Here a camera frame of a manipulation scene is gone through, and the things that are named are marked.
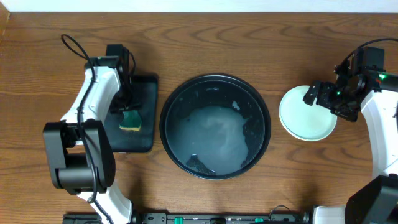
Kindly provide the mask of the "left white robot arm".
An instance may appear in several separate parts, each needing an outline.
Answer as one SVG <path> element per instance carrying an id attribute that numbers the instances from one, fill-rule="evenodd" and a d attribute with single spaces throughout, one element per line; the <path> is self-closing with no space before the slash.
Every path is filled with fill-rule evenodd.
<path id="1" fill-rule="evenodd" d="M 116 161 L 104 128 L 117 97 L 129 101 L 130 53 L 90 58 L 80 92 L 43 136 L 50 178 L 58 189 L 86 200 L 101 223 L 131 223 L 133 204 L 115 183 Z"/>

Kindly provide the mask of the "light green front plate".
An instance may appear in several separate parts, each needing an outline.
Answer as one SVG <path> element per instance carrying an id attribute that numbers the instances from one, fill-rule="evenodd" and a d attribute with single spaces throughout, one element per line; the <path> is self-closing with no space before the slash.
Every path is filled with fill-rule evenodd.
<path id="1" fill-rule="evenodd" d="M 283 126 L 283 128 L 284 128 L 291 136 L 293 136 L 293 137 L 295 137 L 295 138 L 297 138 L 297 139 L 299 139 L 299 140 L 302 140 L 302 141 L 310 141 L 309 139 L 303 138 L 303 137 L 301 137 L 301 136 L 296 135 L 295 133 L 293 133 L 293 132 L 285 125 L 285 123 L 283 122 L 283 119 L 282 119 L 281 116 L 279 116 L 279 119 L 280 119 L 280 123 L 281 123 L 281 125 Z"/>

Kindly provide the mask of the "black round tray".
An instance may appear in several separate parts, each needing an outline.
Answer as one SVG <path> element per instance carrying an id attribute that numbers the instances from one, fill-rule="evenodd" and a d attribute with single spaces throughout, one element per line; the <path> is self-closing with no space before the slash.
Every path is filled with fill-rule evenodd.
<path id="1" fill-rule="evenodd" d="M 159 121 L 163 147 L 185 172 L 208 180 L 237 177 L 265 154 L 271 117 L 248 82 L 210 73 L 187 80 L 167 98 Z"/>

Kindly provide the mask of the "green yellow sponge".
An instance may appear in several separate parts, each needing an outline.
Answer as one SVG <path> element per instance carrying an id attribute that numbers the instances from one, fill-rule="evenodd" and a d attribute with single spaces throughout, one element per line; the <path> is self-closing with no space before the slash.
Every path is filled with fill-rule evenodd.
<path id="1" fill-rule="evenodd" d="M 140 131 L 142 126 L 141 116 L 138 110 L 123 111 L 123 120 L 119 128 L 125 131 Z"/>

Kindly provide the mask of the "light green plate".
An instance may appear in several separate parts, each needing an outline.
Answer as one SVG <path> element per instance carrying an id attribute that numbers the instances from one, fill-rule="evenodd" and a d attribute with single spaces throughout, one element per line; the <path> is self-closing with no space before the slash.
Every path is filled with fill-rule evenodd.
<path id="1" fill-rule="evenodd" d="M 312 106 L 306 105 L 303 97 L 308 89 L 308 85 L 302 85 L 289 90 L 280 102 L 279 116 L 296 135 L 310 141 L 319 141 L 333 132 L 337 116 L 315 103 Z"/>
<path id="2" fill-rule="evenodd" d="M 284 128 L 291 136 L 293 136 L 293 137 L 295 137 L 295 138 L 297 138 L 297 139 L 299 139 L 299 140 L 302 140 L 302 141 L 310 141 L 309 139 L 303 138 L 303 137 L 301 137 L 301 136 L 296 135 L 295 133 L 293 133 L 293 132 L 285 125 L 285 123 L 283 122 L 283 119 L 282 119 L 281 116 L 279 116 L 279 119 L 280 119 L 280 123 L 281 123 L 281 125 L 283 126 L 283 128 Z"/>

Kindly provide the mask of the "light green back plate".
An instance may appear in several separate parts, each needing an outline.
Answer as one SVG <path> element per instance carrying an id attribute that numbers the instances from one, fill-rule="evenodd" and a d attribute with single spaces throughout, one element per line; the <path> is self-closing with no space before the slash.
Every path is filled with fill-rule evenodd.
<path id="1" fill-rule="evenodd" d="M 303 97 L 308 89 L 308 85 L 302 85 L 289 90 L 280 102 L 279 116 L 296 135 L 310 141 L 319 141 L 333 132 L 337 116 L 315 103 L 312 106 L 306 105 Z"/>

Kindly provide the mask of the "black rectangular tray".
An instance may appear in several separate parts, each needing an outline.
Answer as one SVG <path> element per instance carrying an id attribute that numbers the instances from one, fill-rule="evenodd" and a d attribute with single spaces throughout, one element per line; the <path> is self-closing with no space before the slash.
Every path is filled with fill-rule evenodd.
<path id="1" fill-rule="evenodd" d="M 134 91 L 133 110 L 141 118 L 138 131 L 120 128 L 124 119 L 122 112 L 108 111 L 104 122 L 111 149 L 120 153 L 145 153 L 152 149 L 155 133 L 158 76 L 154 73 L 136 75 L 132 78 Z"/>

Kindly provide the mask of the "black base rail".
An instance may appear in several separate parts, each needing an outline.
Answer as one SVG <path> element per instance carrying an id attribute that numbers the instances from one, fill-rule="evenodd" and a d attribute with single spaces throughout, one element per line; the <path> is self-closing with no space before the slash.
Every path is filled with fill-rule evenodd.
<path id="1" fill-rule="evenodd" d="M 261 223 L 296 223 L 308 224 L 312 222 L 309 212 L 292 212 L 273 210 L 263 215 L 237 214 L 169 214 L 169 213 L 139 213 L 132 204 L 110 205 L 102 207 L 94 204 L 96 213 L 66 213 L 63 224 L 101 224 L 101 223 L 130 223 L 130 224 L 261 224 Z"/>

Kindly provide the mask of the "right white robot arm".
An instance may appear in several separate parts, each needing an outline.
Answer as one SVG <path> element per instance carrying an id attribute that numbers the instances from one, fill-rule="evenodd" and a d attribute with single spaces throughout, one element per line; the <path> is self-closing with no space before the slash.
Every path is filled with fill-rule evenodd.
<path id="1" fill-rule="evenodd" d="M 304 102 L 356 121 L 361 113 L 368 127 L 373 179 L 341 207 L 315 207 L 314 224 L 397 223 L 397 76 L 370 73 L 338 77 L 336 83 L 316 81 Z"/>

